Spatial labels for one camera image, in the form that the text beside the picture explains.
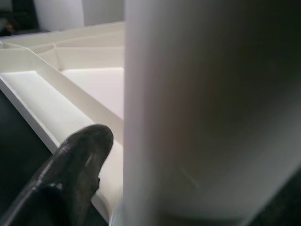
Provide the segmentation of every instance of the dark table surface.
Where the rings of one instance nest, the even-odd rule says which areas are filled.
[[[51,152],[0,91],[0,216],[50,156]],[[46,205],[41,200],[26,225],[53,225]],[[107,226],[107,223],[91,205],[86,225]]]

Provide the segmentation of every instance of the white plastic part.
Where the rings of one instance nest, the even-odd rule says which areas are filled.
[[[123,54],[123,23],[5,38],[0,48],[0,89],[51,152],[89,124],[112,129],[92,198],[107,221],[123,194]]]

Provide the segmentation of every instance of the white tube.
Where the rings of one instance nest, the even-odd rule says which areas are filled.
[[[125,226],[248,217],[298,168],[294,47],[265,21],[285,24],[278,10],[126,2]]]

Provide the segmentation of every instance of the white cylinder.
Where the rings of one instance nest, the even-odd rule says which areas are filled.
[[[126,2],[126,226],[248,217],[298,168],[296,22],[260,4]]]

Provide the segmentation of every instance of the white plastic tray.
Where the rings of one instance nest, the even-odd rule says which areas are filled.
[[[92,198],[109,220],[123,187],[124,23],[2,39],[0,89],[51,152],[89,124],[114,146]]]

